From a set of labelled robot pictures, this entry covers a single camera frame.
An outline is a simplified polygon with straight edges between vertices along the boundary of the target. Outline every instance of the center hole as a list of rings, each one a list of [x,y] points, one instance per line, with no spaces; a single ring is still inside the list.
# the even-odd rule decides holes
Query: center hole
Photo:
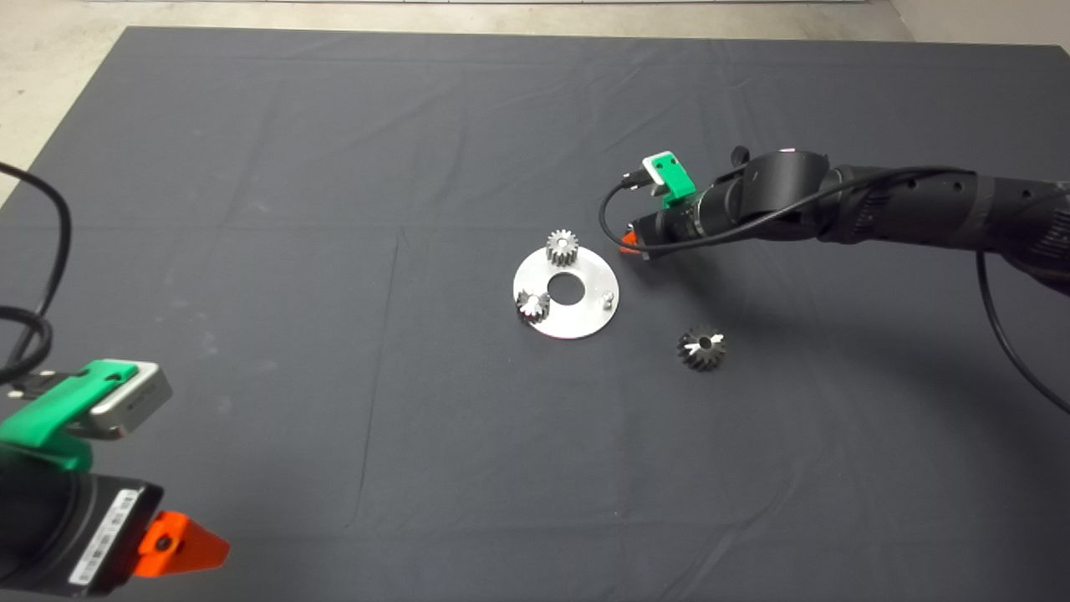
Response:
[[[583,298],[583,281],[569,273],[561,273],[550,278],[550,297],[562,306],[575,306]]]

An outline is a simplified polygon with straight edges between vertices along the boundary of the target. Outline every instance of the barcode label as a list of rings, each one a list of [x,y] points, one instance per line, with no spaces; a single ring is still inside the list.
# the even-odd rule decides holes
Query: barcode label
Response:
[[[104,514],[101,525],[96,527],[93,539],[89,540],[89,545],[86,546],[86,551],[81,554],[81,559],[75,565],[74,571],[71,573],[71,578],[67,581],[74,585],[89,585],[93,581],[93,577],[96,576],[96,571],[101,568],[101,562],[108,555],[111,544],[116,541],[116,535],[119,534],[119,529],[126,523],[126,518],[129,516],[131,508],[134,508],[134,503],[137,501],[137,490],[122,490],[119,492],[119,495],[116,496],[111,506],[108,507],[108,511]]]

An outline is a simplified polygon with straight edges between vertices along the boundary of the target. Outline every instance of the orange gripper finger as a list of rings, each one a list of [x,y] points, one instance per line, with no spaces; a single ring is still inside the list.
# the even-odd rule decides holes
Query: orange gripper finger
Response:
[[[137,549],[134,574],[158,577],[221,567],[230,544],[181,512],[160,512]]]

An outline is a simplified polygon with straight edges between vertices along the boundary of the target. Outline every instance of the cable connector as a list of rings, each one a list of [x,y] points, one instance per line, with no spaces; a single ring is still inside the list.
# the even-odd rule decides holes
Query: cable connector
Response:
[[[637,169],[625,173],[621,177],[621,185],[628,188],[629,190],[635,190],[643,186],[648,186],[654,183],[654,177],[646,171],[646,169]]]

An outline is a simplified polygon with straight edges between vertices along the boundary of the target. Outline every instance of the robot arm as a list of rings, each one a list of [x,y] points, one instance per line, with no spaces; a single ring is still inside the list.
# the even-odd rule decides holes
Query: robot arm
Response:
[[[622,246],[652,259],[683,246],[675,243],[699,246],[710,237],[713,243],[747,237],[841,244],[885,240],[998,252],[1042,283],[1070,294],[1070,182],[994,177],[957,168],[830,168],[826,156],[794,149],[753,159],[748,154],[737,149],[736,169],[705,189],[678,197],[672,188],[686,189],[686,183],[673,185],[683,171],[675,157],[661,153],[645,160],[645,173],[630,183],[649,179],[655,191],[670,200],[661,211],[635,219],[633,238],[627,236]],[[891,171],[898,173],[882,176]],[[866,183],[831,191],[852,181]],[[830,194],[821,195],[823,190]],[[820,198],[788,210],[808,196]],[[731,234],[776,212],[783,213]]]

